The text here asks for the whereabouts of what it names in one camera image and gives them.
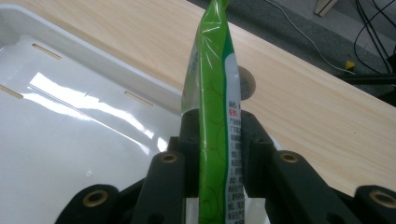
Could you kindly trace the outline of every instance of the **white plastic tray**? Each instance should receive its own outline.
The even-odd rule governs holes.
[[[80,190],[125,189],[180,126],[181,92],[37,15],[0,5],[0,223],[54,223]],[[187,223],[197,206],[187,202]],[[263,223],[247,200],[246,223]]]

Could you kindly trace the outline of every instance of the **wooden table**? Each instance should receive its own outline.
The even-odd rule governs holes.
[[[17,4],[99,49],[182,89],[204,11],[181,0],[0,0]],[[396,190],[396,108],[231,25],[239,65],[256,78],[243,109],[326,182],[353,194]]]

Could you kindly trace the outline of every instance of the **black cable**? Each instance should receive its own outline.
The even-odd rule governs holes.
[[[375,0],[372,0],[372,2],[373,2],[373,4],[375,5],[376,9],[377,9],[377,10],[380,10],[380,9],[379,9],[379,6],[376,4]],[[381,14],[382,14],[390,23],[392,23],[392,25],[393,25],[394,27],[396,27],[396,23],[395,23],[393,20],[391,20],[390,17],[389,17],[387,14],[385,14],[385,12],[381,11]]]
[[[371,28],[372,31],[373,31],[373,34],[374,34],[375,37],[376,37],[376,42],[379,43],[379,46],[381,47],[381,49],[383,50],[383,52],[385,52],[385,55],[386,55],[387,58],[388,58],[389,55],[388,55],[387,51],[385,50],[384,46],[382,45],[382,42],[379,40],[379,37],[378,37],[378,35],[377,35],[377,33],[376,33],[376,30],[375,30],[374,26],[371,24],[371,20],[369,20],[369,18],[367,17],[367,15],[366,15],[366,13],[365,13],[363,7],[361,6],[361,1],[360,1],[360,0],[357,0],[357,5],[358,5],[358,9],[359,9],[359,13],[360,13],[360,15],[361,15],[361,18],[363,19],[363,21],[365,21],[366,23],[368,23],[368,25],[370,26],[370,28]],[[388,64],[387,64],[387,61],[386,61],[385,57],[382,55],[381,50],[379,49],[378,45],[376,44],[375,39],[373,38],[373,36],[372,36],[372,34],[371,34],[369,28],[367,28],[367,32],[369,33],[369,35],[370,35],[370,37],[371,37],[373,43],[375,44],[375,47],[376,47],[376,49],[377,49],[377,51],[378,51],[378,54],[381,56],[382,62],[384,63],[384,65],[386,66],[388,72],[390,73],[390,69],[389,69],[389,66],[388,66]]]
[[[357,43],[357,41],[358,41],[359,36],[361,35],[361,32],[367,27],[367,25],[370,23],[370,21],[372,21],[373,18],[375,18],[380,12],[382,12],[385,8],[387,8],[387,7],[388,7],[390,4],[392,4],[394,1],[395,1],[395,0],[392,0],[391,2],[389,2],[386,6],[384,6],[384,7],[381,8],[378,12],[376,12],[376,13],[374,14],[374,16],[373,16],[370,20],[368,20],[367,16],[366,16],[365,13],[364,13],[364,10],[363,10],[363,12],[361,12],[362,7],[361,7],[361,4],[360,4],[359,0],[356,0],[356,5],[357,5],[357,8],[358,8],[358,12],[359,12],[359,14],[361,15],[361,18],[363,19],[363,21],[365,22],[365,24],[364,24],[364,26],[361,28],[361,31],[360,31],[360,32],[358,33],[358,35],[356,36],[355,42],[354,42],[354,44],[353,44],[353,49],[354,49],[355,55],[356,55],[356,57],[358,58],[358,60],[359,60],[364,66],[366,66],[367,68],[371,69],[372,71],[374,71],[374,72],[376,72],[376,73],[380,73],[380,72],[376,71],[374,68],[372,68],[371,66],[369,66],[368,64],[366,64],[366,63],[359,57],[359,55],[358,55],[358,53],[357,53],[357,51],[356,51],[356,43]],[[379,48],[378,48],[378,45],[375,43],[374,38],[373,38],[373,36],[372,36],[372,34],[371,34],[371,32],[370,32],[370,29],[367,29],[367,32],[368,32],[368,34],[370,35],[370,37],[372,38],[372,40],[373,40],[373,42],[374,42],[374,44],[375,44],[375,48],[376,48],[376,50],[378,51],[378,54],[381,56],[381,59],[384,61],[384,64],[386,65],[387,70],[389,71],[388,64],[386,63],[385,58],[384,58],[383,55],[381,54],[381,52],[380,52],[380,50],[379,50]]]
[[[367,24],[368,24],[368,23],[365,21],[364,17],[361,15],[361,8],[360,8],[359,0],[356,0],[356,7],[357,7],[357,10],[358,10],[358,12],[359,12],[359,15],[361,16],[361,18],[363,19],[363,21],[364,21],[365,24],[364,24],[364,26],[361,28],[361,31],[360,31],[360,32],[358,33],[358,35],[356,36],[355,42],[354,42],[354,44],[353,44],[353,50],[354,50],[355,55],[356,55],[356,57],[358,58],[358,60],[359,60],[364,66],[366,66],[367,68],[369,68],[370,70],[372,70],[372,71],[374,71],[374,72],[376,72],[376,73],[380,73],[380,72],[376,71],[374,68],[372,68],[371,66],[369,66],[368,64],[366,64],[363,60],[361,60],[361,58],[360,58],[359,55],[358,55],[358,52],[356,51],[356,43],[357,43],[357,41],[358,41],[358,38],[359,38],[359,36],[361,35],[361,32],[364,30],[364,28],[366,28],[366,26],[367,26]],[[372,38],[372,40],[373,40],[373,37],[372,37],[371,32],[370,32],[369,29],[367,29],[367,32],[368,32],[368,34],[370,35],[370,37]],[[375,48],[376,48],[378,54],[380,54],[379,49],[378,49],[378,46],[376,45],[376,43],[374,43],[374,45],[375,45]]]

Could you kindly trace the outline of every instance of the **black plastic part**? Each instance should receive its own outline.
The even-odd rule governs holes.
[[[136,206],[144,182],[145,178],[120,192],[120,201],[116,210],[116,216],[120,217],[119,224],[126,224],[131,221],[134,207]]]
[[[363,223],[396,223],[396,193],[379,186],[356,190],[354,204]]]
[[[396,84],[396,74],[373,74],[373,75],[343,75],[338,76],[351,85],[390,85]]]
[[[199,109],[183,114],[178,151],[186,158],[186,197],[198,197],[199,177]]]
[[[181,224],[185,221],[185,159],[159,153],[151,161],[130,224]]]
[[[245,191],[250,198],[265,198],[274,142],[253,114],[242,111],[241,122]]]
[[[80,191],[59,215],[56,224],[117,223],[119,191],[109,185],[93,185]]]
[[[284,201],[293,218],[292,223],[361,223],[299,154],[290,151],[274,153],[270,169],[278,192],[269,194],[273,194],[273,200]]]

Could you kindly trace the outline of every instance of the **green packaging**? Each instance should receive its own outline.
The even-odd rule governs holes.
[[[212,0],[191,51],[182,113],[199,108],[199,223],[244,223],[240,80],[225,8]]]

